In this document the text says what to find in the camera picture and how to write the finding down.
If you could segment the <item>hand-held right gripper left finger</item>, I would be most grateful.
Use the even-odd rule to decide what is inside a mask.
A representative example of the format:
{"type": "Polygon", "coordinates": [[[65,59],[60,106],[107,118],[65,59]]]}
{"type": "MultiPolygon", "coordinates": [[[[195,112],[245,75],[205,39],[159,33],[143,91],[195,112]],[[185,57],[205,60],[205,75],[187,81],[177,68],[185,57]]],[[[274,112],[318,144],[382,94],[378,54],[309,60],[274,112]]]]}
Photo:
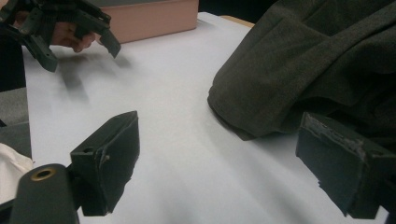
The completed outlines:
{"type": "Polygon", "coordinates": [[[69,170],[85,216],[105,216],[114,211],[132,178],[139,153],[135,111],[109,119],[70,153],[69,170]]]}

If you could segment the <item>white table sheet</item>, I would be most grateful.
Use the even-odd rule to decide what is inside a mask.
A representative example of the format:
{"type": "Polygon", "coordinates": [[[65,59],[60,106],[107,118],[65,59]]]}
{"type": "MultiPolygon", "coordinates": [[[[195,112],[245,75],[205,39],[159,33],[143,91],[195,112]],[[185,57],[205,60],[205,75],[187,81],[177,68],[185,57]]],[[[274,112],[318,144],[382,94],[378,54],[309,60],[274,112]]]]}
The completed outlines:
{"type": "Polygon", "coordinates": [[[140,155],[110,215],[81,224],[384,224],[345,217],[295,154],[292,135],[244,141],[207,104],[247,27],[200,13],[194,30],[126,44],[56,48],[55,72],[24,60],[36,165],[70,152],[109,118],[139,117],[140,155]]]}

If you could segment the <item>white cloth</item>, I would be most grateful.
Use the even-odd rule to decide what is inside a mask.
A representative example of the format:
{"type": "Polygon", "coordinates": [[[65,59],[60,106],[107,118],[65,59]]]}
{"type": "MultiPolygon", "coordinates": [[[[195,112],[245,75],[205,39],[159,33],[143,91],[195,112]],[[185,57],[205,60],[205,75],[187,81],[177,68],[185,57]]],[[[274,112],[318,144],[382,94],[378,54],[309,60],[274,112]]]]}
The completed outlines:
{"type": "Polygon", "coordinates": [[[20,178],[33,169],[33,161],[0,143],[0,204],[15,198],[20,178]]]}

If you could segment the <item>dark green cloth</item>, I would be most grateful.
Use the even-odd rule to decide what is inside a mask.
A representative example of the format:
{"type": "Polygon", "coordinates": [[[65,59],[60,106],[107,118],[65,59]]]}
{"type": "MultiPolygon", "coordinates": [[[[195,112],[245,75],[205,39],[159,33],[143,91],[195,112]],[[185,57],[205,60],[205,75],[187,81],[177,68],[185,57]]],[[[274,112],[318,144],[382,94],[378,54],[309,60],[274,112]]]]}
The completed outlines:
{"type": "Polygon", "coordinates": [[[396,149],[396,0],[278,0],[207,101],[244,140],[294,133],[310,112],[396,149]]]}

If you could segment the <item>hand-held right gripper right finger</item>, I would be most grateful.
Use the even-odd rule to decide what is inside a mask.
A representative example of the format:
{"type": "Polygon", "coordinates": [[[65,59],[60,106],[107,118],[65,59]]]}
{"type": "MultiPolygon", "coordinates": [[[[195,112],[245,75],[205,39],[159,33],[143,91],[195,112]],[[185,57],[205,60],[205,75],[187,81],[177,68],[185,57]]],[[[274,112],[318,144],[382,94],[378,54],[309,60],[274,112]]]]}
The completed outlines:
{"type": "Polygon", "coordinates": [[[305,113],[296,156],[344,215],[374,219],[383,207],[396,220],[396,153],[334,119],[305,113]]]}

